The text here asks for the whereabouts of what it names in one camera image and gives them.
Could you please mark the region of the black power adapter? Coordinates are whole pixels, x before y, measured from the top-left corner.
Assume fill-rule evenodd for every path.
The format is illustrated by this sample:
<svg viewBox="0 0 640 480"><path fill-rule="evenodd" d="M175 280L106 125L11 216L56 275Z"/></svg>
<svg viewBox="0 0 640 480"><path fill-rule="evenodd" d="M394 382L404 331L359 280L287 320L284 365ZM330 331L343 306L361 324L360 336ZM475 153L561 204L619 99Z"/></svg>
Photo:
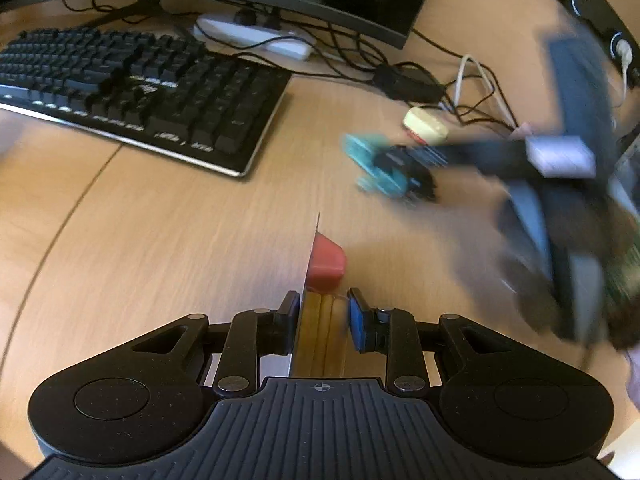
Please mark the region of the black power adapter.
<svg viewBox="0 0 640 480"><path fill-rule="evenodd" d="M445 94L428 70L411 63L378 66L372 84L391 100L409 103L437 104Z"/></svg>

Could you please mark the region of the black keyboard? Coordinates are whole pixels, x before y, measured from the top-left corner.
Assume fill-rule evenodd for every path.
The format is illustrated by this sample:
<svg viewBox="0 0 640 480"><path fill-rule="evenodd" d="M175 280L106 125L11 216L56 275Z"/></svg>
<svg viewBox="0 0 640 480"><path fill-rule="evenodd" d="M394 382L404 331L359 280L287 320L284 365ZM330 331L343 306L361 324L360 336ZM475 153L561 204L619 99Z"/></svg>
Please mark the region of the black keyboard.
<svg viewBox="0 0 640 480"><path fill-rule="evenodd" d="M1 106L187 164L250 172L292 78L148 32L44 28L1 50Z"/></svg>

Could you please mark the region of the wooden card with red piece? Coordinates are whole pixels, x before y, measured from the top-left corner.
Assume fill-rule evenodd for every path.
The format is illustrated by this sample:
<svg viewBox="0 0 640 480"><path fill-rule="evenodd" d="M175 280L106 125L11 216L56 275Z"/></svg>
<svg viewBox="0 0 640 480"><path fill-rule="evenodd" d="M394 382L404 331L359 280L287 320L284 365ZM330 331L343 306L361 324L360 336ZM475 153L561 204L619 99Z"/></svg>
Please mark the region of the wooden card with red piece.
<svg viewBox="0 0 640 480"><path fill-rule="evenodd" d="M349 342L348 305L338 289L346 264L343 248L316 226L291 359L292 378L344 375Z"/></svg>

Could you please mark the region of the teal toy clip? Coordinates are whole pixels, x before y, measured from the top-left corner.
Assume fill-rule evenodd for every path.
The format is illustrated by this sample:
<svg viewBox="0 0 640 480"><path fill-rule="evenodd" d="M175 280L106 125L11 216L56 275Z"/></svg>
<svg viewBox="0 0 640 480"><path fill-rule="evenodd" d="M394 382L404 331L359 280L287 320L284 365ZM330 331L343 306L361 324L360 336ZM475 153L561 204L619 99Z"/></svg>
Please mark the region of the teal toy clip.
<svg viewBox="0 0 640 480"><path fill-rule="evenodd" d="M363 171L357 185L394 200L434 202L436 183L431 169L442 159L427 146L391 144L382 134L346 134L343 151Z"/></svg>

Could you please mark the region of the white plug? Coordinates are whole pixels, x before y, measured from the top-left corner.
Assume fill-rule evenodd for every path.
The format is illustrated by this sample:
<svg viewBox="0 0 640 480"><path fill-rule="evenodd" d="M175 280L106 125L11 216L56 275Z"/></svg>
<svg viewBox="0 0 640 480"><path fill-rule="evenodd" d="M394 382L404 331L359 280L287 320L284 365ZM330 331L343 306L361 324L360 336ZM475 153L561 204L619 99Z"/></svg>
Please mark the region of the white plug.
<svg viewBox="0 0 640 480"><path fill-rule="evenodd" d="M622 70L622 83L623 88L620 92L620 102L616 105L616 108L620 108L626 101L626 95L628 90L628 70L631 66L631 62L634 60L634 52L629 42L625 39L621 39L616 44L616 53L620 58L620 69Z"/></svg>

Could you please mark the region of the cream round object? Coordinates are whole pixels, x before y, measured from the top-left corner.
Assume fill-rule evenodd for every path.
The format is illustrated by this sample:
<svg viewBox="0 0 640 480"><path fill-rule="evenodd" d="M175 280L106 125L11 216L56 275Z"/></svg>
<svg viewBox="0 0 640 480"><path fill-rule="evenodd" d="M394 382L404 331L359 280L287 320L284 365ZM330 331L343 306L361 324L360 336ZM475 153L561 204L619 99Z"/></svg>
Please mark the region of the cream round object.
<svg viewBox="0 0 640 480"><path fill-rule="evenodd" d="M405 114L402 125L413 140L425 145L442 144L449 134L445 124L421 107L411 107Z"/></svg>

